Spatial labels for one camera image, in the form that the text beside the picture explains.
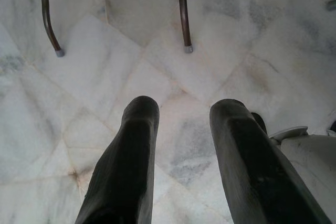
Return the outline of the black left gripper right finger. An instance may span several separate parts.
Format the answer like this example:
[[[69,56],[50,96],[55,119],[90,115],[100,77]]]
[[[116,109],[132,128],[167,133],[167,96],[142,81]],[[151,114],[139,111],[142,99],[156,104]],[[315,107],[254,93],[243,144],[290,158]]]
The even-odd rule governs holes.
[[[243,103],[212,105],[211,133],[234,223],[329,223],[284,154]]]

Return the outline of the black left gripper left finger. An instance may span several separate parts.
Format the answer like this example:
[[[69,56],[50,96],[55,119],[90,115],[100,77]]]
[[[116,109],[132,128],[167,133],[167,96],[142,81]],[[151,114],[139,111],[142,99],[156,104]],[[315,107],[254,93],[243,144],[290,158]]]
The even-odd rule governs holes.
[[[76,223],[151,223],[158,104],[148,96],[125,108],[120,128],[98,160]]]

